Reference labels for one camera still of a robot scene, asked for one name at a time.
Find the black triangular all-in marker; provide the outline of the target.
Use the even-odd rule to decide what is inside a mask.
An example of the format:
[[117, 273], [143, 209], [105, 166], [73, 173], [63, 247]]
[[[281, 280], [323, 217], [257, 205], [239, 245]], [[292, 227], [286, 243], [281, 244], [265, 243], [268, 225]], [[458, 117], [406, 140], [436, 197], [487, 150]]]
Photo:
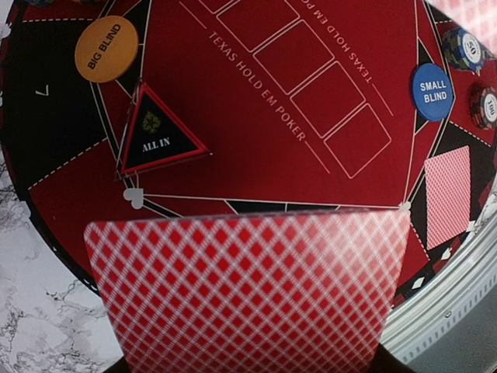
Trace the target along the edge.
[[212, 154], [150, 85], [139, 78], [127, 111], [116, 176], [124, 179]]

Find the blue small blind button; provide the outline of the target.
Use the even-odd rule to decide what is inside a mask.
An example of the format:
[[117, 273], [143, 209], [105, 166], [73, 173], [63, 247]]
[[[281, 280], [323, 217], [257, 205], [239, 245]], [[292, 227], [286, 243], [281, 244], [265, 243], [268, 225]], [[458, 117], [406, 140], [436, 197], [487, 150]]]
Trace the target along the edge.
[[428, 121], [446, 118], [454, 103], [454, 91], [448, 75], [437, 64], [421, 64], [411, 81], [411, 95], [418, 113]]

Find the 50 chips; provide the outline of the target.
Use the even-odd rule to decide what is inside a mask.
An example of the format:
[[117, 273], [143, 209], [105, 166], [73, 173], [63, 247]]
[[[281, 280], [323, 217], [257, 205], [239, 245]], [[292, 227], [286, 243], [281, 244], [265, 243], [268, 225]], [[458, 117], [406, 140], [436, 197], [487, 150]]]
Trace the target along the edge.
[[496, 56], [471, 33], [456, 27], [442, 36], [443, 54], [448, 63], [459, 71], [469, 71], [480, 75], [487, 61], [495, 61]]

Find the orange big blind button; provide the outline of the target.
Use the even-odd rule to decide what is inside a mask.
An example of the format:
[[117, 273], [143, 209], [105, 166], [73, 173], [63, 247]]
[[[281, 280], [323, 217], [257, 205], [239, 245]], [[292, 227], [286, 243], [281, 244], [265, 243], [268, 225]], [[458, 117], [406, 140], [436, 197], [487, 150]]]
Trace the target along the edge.
[[87, 81], [105, 83], [119, 78], [137, 56], [139, 37], [122, 16], [104, 16], [82, 32], [75, 47], [75, 66]]

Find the red playing card deck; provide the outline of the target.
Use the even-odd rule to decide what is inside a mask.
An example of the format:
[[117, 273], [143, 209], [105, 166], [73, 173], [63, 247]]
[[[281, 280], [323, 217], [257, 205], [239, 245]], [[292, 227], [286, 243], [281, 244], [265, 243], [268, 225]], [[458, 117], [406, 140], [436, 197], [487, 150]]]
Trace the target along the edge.
[[400, 210], [94, 221], [93, 277], [132, 372], [366, 372], [408, 242]]

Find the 100 chips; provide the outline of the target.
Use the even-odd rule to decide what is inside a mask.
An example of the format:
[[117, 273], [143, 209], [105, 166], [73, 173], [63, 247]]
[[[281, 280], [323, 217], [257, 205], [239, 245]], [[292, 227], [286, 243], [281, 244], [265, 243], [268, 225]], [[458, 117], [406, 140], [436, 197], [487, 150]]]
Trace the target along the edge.
[[496, 89], [475, 83], [471, 87], [470, 116], [482, 130], [496, 129]]

